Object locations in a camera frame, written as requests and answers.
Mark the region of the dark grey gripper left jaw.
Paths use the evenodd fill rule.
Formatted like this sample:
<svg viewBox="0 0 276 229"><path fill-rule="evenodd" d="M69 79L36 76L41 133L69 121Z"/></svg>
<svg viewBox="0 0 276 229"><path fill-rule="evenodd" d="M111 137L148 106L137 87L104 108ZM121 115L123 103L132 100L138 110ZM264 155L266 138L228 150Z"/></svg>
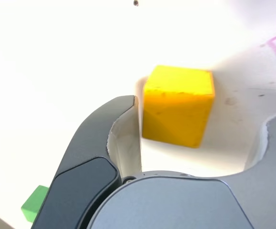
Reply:
<svg viewBox="0 0 276 229"><path fill-rule="evenodd" d="M85 229L123 178L142 170L138 98L116 97L91 113L71 139L34 229Z"/></svg>

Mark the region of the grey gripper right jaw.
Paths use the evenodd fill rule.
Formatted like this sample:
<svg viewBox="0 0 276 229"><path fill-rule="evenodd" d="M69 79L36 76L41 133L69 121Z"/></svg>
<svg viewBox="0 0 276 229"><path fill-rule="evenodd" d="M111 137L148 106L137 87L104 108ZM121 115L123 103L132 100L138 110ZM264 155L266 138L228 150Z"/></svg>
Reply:
<svg viewBox="0 0 276 229"><path fill-rule="evenodd" d="M88 228L276 229L276 117L266 127L266 152L248 170L134 180L101 204Z"/></svg>

